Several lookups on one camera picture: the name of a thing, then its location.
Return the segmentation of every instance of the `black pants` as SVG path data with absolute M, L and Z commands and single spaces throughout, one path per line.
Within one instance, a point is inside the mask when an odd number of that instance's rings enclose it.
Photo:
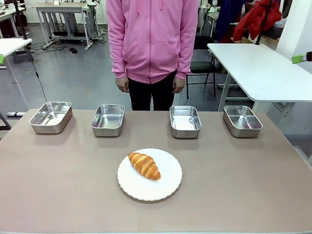
M 149 111 L 153 97 L 154 111 L 169 111 L 174 102 L 172 93 L 176 72 L 170 73 L 155 84 L 146 84 L 129 79 L 129 93 L 132 110 Z

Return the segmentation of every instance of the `pink jacket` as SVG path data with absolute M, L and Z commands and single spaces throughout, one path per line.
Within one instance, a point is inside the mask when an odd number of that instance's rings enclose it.
M 106 0 L 116 78 L 156 83 L 190 73 L 197 0 Z

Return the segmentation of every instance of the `blue cloth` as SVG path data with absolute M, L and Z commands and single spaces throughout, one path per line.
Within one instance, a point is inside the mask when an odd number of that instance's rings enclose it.
M 218 35 L 218 41 L 226 35 L 229 30 L 230 23 L 242 12 L 243 4 L 248 0 L 223 0 L 218 21 L 215 26 L 215 32 Z

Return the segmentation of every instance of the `white plate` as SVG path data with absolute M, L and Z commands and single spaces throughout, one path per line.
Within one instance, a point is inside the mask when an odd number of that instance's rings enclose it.
M 182 180 L 182 169 L 177 159 L 159 149 L 142 149 L 136 152 L 153 158 L 161 179 L 152 181 L 141 176 L 126 156 L 117 171 L 118 184 L 123 191 L 131 197 L 144 201 L 161 200 L 173 194 Z

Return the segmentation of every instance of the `hoodie zipper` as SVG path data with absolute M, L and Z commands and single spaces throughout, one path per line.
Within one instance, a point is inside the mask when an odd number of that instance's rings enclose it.
M 151 66 L 152 66 L 152 0 L 150 0 L 150 61 L 149 61 L 149 69 L 148 69 L 148 78 L 151 80 Z

